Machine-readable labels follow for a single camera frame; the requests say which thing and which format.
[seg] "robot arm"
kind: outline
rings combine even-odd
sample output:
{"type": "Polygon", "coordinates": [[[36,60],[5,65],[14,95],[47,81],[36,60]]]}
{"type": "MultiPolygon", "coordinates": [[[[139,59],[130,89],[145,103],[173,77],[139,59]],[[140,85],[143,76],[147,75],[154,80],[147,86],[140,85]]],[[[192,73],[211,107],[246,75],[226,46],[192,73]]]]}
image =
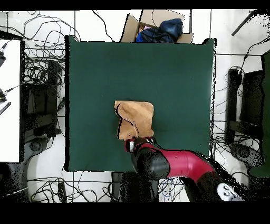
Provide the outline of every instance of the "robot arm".
{"type": "Polygon", "coordinates": [[[129,139],[126,151],[132,153],[134,169],[150,180],[184,177],[193,180],[201,201],[242,201],[232,187],[199,154],[185,150],[156,148],[152,138],[129,139]]]}

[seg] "folded fabric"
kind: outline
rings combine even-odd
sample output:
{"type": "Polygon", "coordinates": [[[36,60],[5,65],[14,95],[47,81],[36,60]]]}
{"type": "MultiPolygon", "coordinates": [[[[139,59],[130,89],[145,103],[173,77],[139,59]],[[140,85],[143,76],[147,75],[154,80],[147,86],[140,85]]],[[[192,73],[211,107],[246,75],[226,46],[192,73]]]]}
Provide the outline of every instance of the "folded fabric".
{"type": "Polygon", "coordinates": [[[174,18],[163,21],[158,29],[150,28],[143,30],[141,36],[148,43],[176,43],[182,35],[182,20],[174,18]]]}
{"type": "Polygon", "coordinates": [[[150,29],[151,27],[145,26],[143,30],[150,29]]]}
{"type": "Polygon", "coordinates": [[[136,43],[142,43],[143,42],[143,38],[141,37],[141,33],[138,33],[138,36],[136,38],[136,43]]]}
{"type": "Polygon", "coordinates": [[[149,102],[115,101],[115,113],[120,117],[117,137],[126,140],[132,137],[151,137],[154,107],[149,102]]]}

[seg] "floor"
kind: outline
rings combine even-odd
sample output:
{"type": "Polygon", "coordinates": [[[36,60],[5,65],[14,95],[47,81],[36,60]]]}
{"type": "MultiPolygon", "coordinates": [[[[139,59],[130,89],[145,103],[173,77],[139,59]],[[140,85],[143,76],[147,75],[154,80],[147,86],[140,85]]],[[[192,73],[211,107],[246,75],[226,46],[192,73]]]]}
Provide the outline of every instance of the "floor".
{"type": "MultiPolygon", "coordinates": [[[[181,13],[185,16],[183,32],[194,34],[193,43],[202,43],[206,38],[217,39],[217,56],[216,56],[216,90],[226,88],[225,74],[228,69],[232,66],[241,66],[243,63],[244,55],[247,53],[248,48],[263,40],[269,36],[267,30],[267,21],[264,17],[256,16],[249,23],[245,24],[240,31],[235,35],[231,36],[231,33],[244,18],[248,15],[249,11],[252,10],[192,10],[192,26],[190,30],[190,10],[172,10],[181,13]]],[[[104,19],[107,27],[107,33],[112,37],[114,41],[119,41],[122,35],[123,27],[126,21],[126,16],[131,13],[135,18],[139,19],[141,10],[121,10],[121,11],[105,11],[98,10],[100,16],[104,19]]],[[[18,34],[11,27],[17,29],[21,33],[24,31],[24,23],[36,15],[34,12],[0,12],[0,25],[7,26],[7,28],[1,28],[1,30],[8,30],[8,32],[18,34]]],[[[110,41],[110,38],[106,36],[103,22],[93,14],[92,11],[40,11],[40,14],[45,15],[43,18],[39,17],[36,20],[28,21],[25,27],[25,36],[28,38],[34,38],[35,40],[45,41],[47,37],[48,42],[55,43],[60,37],[59,42],[63,42],[63,36],[61,33],[76,35],[78,38],[80,35],[81,41],[110,41]],[[53,21],[50,17],[58,17],[65,21],[74,29],[71,29],[63,22],[56,24],[46,23],[41,26],[43,22],[53,21]]],[[[38,49],[37,46],[30,40],[25,40],[30,48],[38,49]]],[[[243,66],[245,72],[251,72],[262,69],[260,55],[269,50],[270,42],[256,45],[251,48],[249,57],[246,59],[243,66]]],[[[64,96],[64,89],[60,92],[60,97],[64,96]]],[[[215,94],[215,105],[218,105],[226,100],[226,90],[218,91],[215,94]]],[[[240,101],[237,102],[238,112],[240,110],[240,101]]],[[[214,120],[224,121],[225,120],[225,103],[220,104],[214,110],[214,120]]],[[[59,116],[65,115],[65,109],[62,109],[59,116]]],[[[59,126],[64,133],[64,117],[59,118],[59,126]]],[[[215,135],[222,135],[224,129],[224,122],[215,122],[214,133],[215,135]]],[[[251,145],[251,141],[247,141],[245,144],[251,145]]],[[[54,139],[54,143],[49,150],[44,151],[42,154],[32,158],[28,168],[28,191],[32,195],[41,187],[46,181],[55,180],[54,177],[61,177],[62,167],[64,164],[64,146],[65,138],[63,135],[57,135],[54,139]],[[31,181],[33,179],[42,178],[38,181],[31,181]]],[[[258,148],[258,145],[253,143],[254,149],[258,148]]],[[[217,151],[216,160],[223,165],[223,167],[229,172],[233,173],[236,171],[246,172],[245,165],[234,159],[230,152],[217,151]]],[[[242,174],[235,174],[234,177],[239,183],[247,185],[247,177],[242,174]]],[[[97,194],[97,198],[104,195],[102,188],[107,187],[111,182],[110,172],[74,172],[68,173],[63,171],[63,178],[76,188],[80,187],[80,190],[91,189],[97,194]]],[[[160,194],[160,201],[188,201],[185,193],[185,189],[181,183],[176,183],[177,180],[161,180],[163,185],[167,188],[174,188],[171,193],[160,194]]],[[[67,195],[72,195],[72,187],[66,185],[67,195]]],[[[53,183],[52,188],[57,192],[57,184],[53,183]]],[[[93,192],[84,192],[85,197],[91,201],[95,199],[93,192]]],[[[37,200],[44,199],[43,194],[36,196],[37,200]]],[[[74,192],[74,202],[85,202],[86,200],[74,192]]],[[[105,196],[100,202],[110,201],[110,198],[105,196]]]]}

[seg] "white table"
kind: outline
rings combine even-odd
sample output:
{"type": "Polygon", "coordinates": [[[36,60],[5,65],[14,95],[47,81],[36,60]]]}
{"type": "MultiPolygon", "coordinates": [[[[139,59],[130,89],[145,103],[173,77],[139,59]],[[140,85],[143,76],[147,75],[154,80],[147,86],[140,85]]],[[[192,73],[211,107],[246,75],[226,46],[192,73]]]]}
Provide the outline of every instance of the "white table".
{"type": "MultiPolygon", "coordinates": [[[[0,48],[6,43],[0,40],[0,48]]],[[[10,41],[4,52],[5,62],[0,67],[0,88],[6,91],[20,84],[20,41],[10,41]]],[[[0,162],[19,162],[20,140],[20,88],[17,87],[0,104],[0,110],[11,102],[0,115],[0,162]]]]}

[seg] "green tabletop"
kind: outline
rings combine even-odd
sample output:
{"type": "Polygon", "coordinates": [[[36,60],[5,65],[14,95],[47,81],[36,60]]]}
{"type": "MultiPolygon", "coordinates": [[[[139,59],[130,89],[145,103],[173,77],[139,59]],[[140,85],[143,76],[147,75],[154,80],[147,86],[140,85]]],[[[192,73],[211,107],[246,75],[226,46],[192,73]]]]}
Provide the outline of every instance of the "green tabletop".
{"type": "Polygon", "coordinates": [[[262,66],[265,78],[262,87],[264,93],[263,105],[263,140],[262,152],[264,156],[264,164],[262,166],[253,167],[250,174],[256,177],[270,176],[270,51],[262,55],[262,66]]]}
{"type": "Polygon", "coordinates": [[[69,171],[133,171],[117,139],[115,100],[152,103],[152,129],[162,147],[209,155],[214,39],[152,44],[77,42],[69,36],[66,44],[69,171]]]}

